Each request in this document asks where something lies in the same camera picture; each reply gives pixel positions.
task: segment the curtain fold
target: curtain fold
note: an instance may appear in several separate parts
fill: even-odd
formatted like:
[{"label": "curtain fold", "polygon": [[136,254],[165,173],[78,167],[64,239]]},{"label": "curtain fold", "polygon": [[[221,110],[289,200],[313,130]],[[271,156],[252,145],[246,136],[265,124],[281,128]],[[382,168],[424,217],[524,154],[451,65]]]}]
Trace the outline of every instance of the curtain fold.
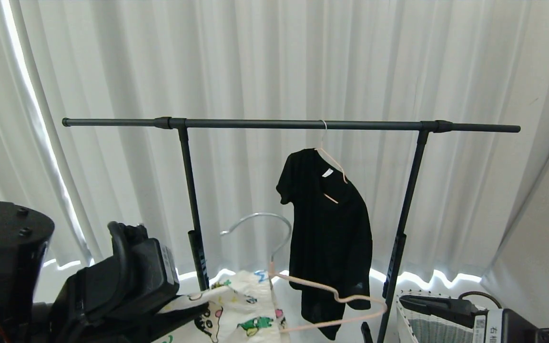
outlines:
[{"label": "curtain fold", "polygon": [[[549,132],[549,2],[13,0],[94,244],[110,220],[143,222],[193,270],[192,218],[177,133],[64,128],[63,117],[449,120],[519,124],[520,134],[432,134],[406,233],[403,270],[481,275],[534,181]],[[319,131],[190,130],[209,273],[263,269],[293,219],[275,185]],[[417,134],[327,131],[325,148],[368,206],[385,271]],[[542,144],[549,144],[549,135]],[[277,258],[281,269],[288,250]]]},{"label": "curtain fold", "polygon": [[90,252],[32,99],[32,89],[24,82],[1,4],[0,201],[27,206],[54,220],[48,256],[54,256],[59,265],[77,260],[89,263]]}]

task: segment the horizontal rod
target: horizontal rod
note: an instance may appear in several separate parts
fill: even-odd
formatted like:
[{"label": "horizontal rod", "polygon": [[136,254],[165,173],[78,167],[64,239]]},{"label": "horizontal rod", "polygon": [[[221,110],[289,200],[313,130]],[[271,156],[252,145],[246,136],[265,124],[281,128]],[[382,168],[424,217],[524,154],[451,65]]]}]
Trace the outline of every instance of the horizontal rod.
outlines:
[{"label": "horizontal rod", "polygon": [[[449,121],[341,121],[326,120],[332,130],[391,130],[391,131],[482,131],[520,132],[517,125],[456,124]],[[225,129],[324,129],[321,120],[268,119],[183,119],[160,117],[155,119],[63,119],[64,126],[154,126],[162,129],[225,128]]]}]

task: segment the neckline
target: neckline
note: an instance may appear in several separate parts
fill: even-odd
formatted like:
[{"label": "neckline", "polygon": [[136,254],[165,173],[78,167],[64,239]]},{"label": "neckline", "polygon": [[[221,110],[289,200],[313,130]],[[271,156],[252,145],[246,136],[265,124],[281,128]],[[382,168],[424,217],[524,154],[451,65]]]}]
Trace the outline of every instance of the neckline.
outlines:
[{"label": "neckline", "polygon": [[[327,162],[318,152],[318,150],[315,150],[314,148],[310,149],[312,150],[312,154],[313,154],[313,167],[314,167],[314,174],[313,174],[313,178],[314,178],[314,182],[315,182],[315,187],[317,189],[317,191],[319,193],[321,193],[321,198],[323,198],[322,200],[329,203],[329,204],[332,204],[334,206],[339,206],[340,204],[342,204],[343,202],[346,202],[346,200],[348,200],[350,194],[351,194],[351,187],[353,187],[353,184],[351,183],[351,181],[346,178],[346,181],[348,183],[345,184],[344,180],[342,180],[342,172],[338,169],[336,169],[335,167],[333,167],[333,165],[331,165],[329,162]],[[321,171],[322,169],[331,169],[333,171],[332,174],[330,174],[328,176],[328,178],[331,178],[331,177],[335,177],[335,178],[339,178],[340,179],[340,182],[342,183],[342,187],[341,189],[343,189],[342,191],[342,194],[341,195],[331,195],[331,194],[327,194],[329,195],[330,197],[334,198],[334,200],[336,200],[338,202],[335,203],[335,202],[332,202],[331,200],[329,200],[327,197],[325,197],[325,193],[323,191],[323,188],[321,186],[321,181],[322,181],[322,175],[323,175],[323,171]]]}]

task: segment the black shirt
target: black shirt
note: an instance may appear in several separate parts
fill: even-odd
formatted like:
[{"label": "black shirt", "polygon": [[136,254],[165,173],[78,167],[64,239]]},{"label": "black shirt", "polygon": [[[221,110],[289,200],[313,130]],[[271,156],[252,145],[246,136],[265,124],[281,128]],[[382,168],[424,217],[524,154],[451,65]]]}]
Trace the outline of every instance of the black shirt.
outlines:
[{"label": "black shirt", "polygon": [[[304,149],[288,156],[276,187],[281,204],[294,204],[289,275],[332,286],[341,298],[370,295],[372,262],[372,231],[366,203],[348,178],[347,182],[319,152]],[[342,319],[345,306],[336,302],[331,293],[295,282],[290,285],[302,291],[302,317],[307,321]],[[355,300],[349,306],[368,310],[370,303]],[[339,328],[337,325],[320,330],[333,340]]]}]

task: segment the cartoon print fabric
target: cartoon print fabric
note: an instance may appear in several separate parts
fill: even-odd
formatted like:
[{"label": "cartoon print fabric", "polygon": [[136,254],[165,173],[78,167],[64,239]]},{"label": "cartoon print fabric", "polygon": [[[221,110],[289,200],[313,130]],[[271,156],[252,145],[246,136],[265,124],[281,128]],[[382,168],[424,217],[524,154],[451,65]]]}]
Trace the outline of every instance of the cartoon print fabric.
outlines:
[{"label": "cartoon print fabric", "polygon": [[161,313],[208,303],[193,322],[162,336],[154,343],[289,343],[279,330],[287,323],[276,306],[270,280],[264,272],[239,272],[225,276],[202,293],[176,298]]}]

